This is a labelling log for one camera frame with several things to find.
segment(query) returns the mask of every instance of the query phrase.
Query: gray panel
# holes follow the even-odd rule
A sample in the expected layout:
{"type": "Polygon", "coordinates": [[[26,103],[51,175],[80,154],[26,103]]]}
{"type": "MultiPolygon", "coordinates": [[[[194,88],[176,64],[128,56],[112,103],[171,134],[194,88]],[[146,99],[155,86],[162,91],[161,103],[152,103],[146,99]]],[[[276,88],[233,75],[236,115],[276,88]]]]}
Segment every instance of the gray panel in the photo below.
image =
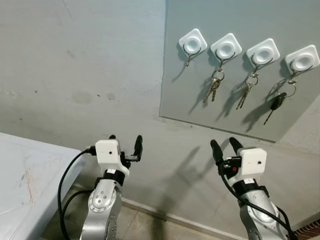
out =
{"type": "MultiPolygon", "coordinates": [[[[254,138],[280,140],[319,94],[318,67],[296,78],[296,94],[263,125],[274,96],[270,90],[289,76],[284,57],[310,44],[320,49],[320,15],[315,9],[320,10],[318,0],[169,0],[160,115],[254,138]],[[208,48],[184,67],[187,57],[178,40],[194,28],[200,29],[208,48]],[[209,47],[227,33],[234,33],[242,53],[223,67],[225,80],[215,102],[203,105],[211,74],[218,65],[209,47]],[[245,52],[267,38],[275,40],[280,59],[259,71],[259,84],[251,90],[243,108],[236,110],[242,82],[253,70],[245,52]]],[[[288,84],[282,90],[292,92],[288,84]]]]}

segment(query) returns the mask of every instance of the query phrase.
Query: black cable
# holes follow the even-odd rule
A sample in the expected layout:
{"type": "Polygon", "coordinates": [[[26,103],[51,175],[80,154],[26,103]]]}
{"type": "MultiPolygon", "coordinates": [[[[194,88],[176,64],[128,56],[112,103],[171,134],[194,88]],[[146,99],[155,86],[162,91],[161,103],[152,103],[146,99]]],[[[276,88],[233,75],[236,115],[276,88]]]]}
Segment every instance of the black cable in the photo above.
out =
{"type": "Polygon", "coordinates": [[[289,222],[289,218],[287,216],[287,214],[285,213],[285,211],[283,211],[280,207],[276,206],[279,210],[279,212],[282,214],[282,216],[284,217],[285,223],[287,226],[290,226],[290,222],[289,222]]]}
{"type": "Polygon", "coordinates": [[[66,201],[64,207],[63,207],[63,210],[62,210],[62,218],[65,217],[65,214],[66,214],[66,211],[67,211],[67,208],[69,206],[69,204],[71,203],[71,201],[78,195],[80,194],[90,194],[92,193],[94,189],[91,189],[91,190],[81,190],[81,191],[77,191],[76,193],[72,194],[69,199],[66,201]]]}
{"type": "MultiPolygon", "coordinates": [[[[219,165],[219,168],[223,168],[223,162],[219,165]]],[[[224,183],[224,185],[226,186],[226,188],[232,193],[233,196],[236,197],[236,199],[238,199],[241,203],[250,206],[253,209],[256,209],[260,212],[262,212],[263,214],[269,216],[270,218],[272,218],[273,220],[277,221],[282,227],[284,227],[289,234],[289,237],[291,240],[298,240],[297,236],[295,235],[295,233],[291,230],[290,226],[285,224],[280,218],[276,217],[275,215],[273,215],[272,213],[268,212],[267,210],[247,201],[246,199],[241,198],[241,196],[239,196],[233,189],[232,187],[229,185],[229,183],[227,182],[225,175],[221,174],[221,178],[222,181],[224,183]]]]}
{"type": "Polygon", "coordinates": [[[58,212],[59,212],[59,217],[60,217],[60,227],[61,227],[62,235],[66,240],[70,240],[70,238],[69,238],[69,235],[68,235],[68,232],[67,232],[67,229],[66,229],[66,225],[65,225],[65,221],[64,221],[64,218],[63,218],[64,215],[63,215],[63,209],[62,209],[62,203],[61,203],[62,184],[64,183],[65,177],[66,177],[69,169],[71,168],[71,166],[74,164],[74,162],[80,156],[82,156],[83,154],[87,154],[87,153],[90,153],[89,149],[86,149],[86,150],[80,152],[77,156],[75,156],[72,159],[72,161],[69,163],[68,167],[65,169],[65,171],[64,171],[64,173],[63,173],[63,175],[62,175],[62,177],[60,179],[59,186],[58,186],[57,200],[58,200],[58,212]]]}

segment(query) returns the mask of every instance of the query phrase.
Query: car key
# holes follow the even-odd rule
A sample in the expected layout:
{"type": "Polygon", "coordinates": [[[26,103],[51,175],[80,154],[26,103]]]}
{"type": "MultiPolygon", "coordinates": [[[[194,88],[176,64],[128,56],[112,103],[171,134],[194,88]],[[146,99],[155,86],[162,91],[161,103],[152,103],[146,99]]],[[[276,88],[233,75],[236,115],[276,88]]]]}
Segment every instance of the car key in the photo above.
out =
{"type": "Polygon", "coordinates": [[[266,123],[268,122],[269,118],[271,117],[271,114],[277,110],[278,108],[280,108],[280,106],[284,103],[285,99],[287,97],[287,93],[283,92],[281,94],[279,94],[278,96],[276,96],[273,100],[273,103],[271,104],[271,112],[268,115],[268,117],[266,118],[266,120],[264,121],[263,125],[266,125],[266,123]]]}

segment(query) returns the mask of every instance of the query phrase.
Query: robotic arm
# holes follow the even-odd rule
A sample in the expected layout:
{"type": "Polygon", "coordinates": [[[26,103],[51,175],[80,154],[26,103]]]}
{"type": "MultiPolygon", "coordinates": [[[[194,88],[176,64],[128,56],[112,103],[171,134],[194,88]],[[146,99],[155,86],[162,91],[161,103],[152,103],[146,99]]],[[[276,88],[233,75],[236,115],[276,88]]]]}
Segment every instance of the robotic arm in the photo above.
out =
{"type": "Polygon", "coordinates": [[[88,199],[88,214],[82,227],[80,240],[115,240],[117,217],[121,210],[121,193],[131,162],[139,162],[142,155],[142,137],[136,138],[134,153],[125,156],[113,135],[109,140],[95,144],[97,162],[103,177],[96,180],[96,187],[88,199]]]}
{"type": "Polygon", "coordinates": [[[238,199],[240,218],[247,230],[248,239],[287,240],[283,230],[285,228],[290,239],[297,240],[284,211],[270,201],[267,188],[257,183],[265,171],[267,153],[261,148],[243,148],[233,137],[229,141],[236,156],[227,157],[226,160],[219,144],[215,140],[210,144],[219,175],[238,199]],[[281,221],[279,211],[284,215],[286,223],[281,221]]]}

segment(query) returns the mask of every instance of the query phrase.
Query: white table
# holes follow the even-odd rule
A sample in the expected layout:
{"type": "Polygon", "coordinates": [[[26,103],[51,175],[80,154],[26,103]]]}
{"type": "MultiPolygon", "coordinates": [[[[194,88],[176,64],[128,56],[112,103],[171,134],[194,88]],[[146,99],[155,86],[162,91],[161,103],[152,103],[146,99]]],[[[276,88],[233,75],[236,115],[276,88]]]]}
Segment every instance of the white table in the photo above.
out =
{"type": "MultiPolygon", "coordinates": [[[[58,209],[57,189],[80,151],[0,133],[0,240],[36,240],[58,209]]],[[[80,158],[64,180],[65,196],[84,166],[80,158]]]]}

